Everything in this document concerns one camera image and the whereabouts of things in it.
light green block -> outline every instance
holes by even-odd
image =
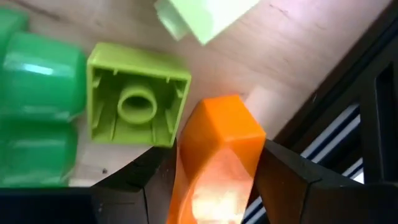
[[[225,30],[259,0],[158,0],[157,15],[176,40],[187,33],[203,45]]]
[[[176,57],[98,43],[87,65],[92,140],[171,147],[190,82]]]

wood grain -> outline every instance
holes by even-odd
[[[30,14],[32,32],[81,46],[98,41],[170,52],[186,61],[192,85],[180,127],[205,97],[237,93],[259,105],[273,138],[389,0],[262,0],[202,47],[174,41],[155,0],[0,0]]]

plastic building block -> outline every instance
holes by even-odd
[[[70,44],[23,32],[27,17],[0,9],[2,119],[70,121],[86,102],[86,59]]]
[[[205,45],[259,0],[158,0],[157,15],[176,40],[192,32]]]
[[[239,96],[200,102],[178,142],[167,223],[241,223],[265,140]]]
[[[66,187],[76,149],[71,124],[2,122],[0,187]]]
[[[88,131],[94,141],[173,145],[191,81],[177,58],[99,43],[87,74]]]

orange block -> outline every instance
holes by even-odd
[[[178,142],[167,223],[241,223],[265,140],[239,96],[200,102]]]

wooden table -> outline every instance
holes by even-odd
[[[258,106],[259,122],[272,139],[389,2],[262,0],[202,47],[193,36],[174,41],[157,19],[154,1],[0,0],[0,6],[27,11],[32,32],[78,44],[87,54],[107,41],[184,58],[193,80],[180,127],[200,99],[232,93],[247,98],[256,89],[250,103]],[[80,164],[108,166],[109,173],[147,148],[122,147],[116,156],[121,161],[110,162],[116,146],[102,155],[89,142],[81,144],[87,150]],[[92,162],[97,156],[103,161]]]

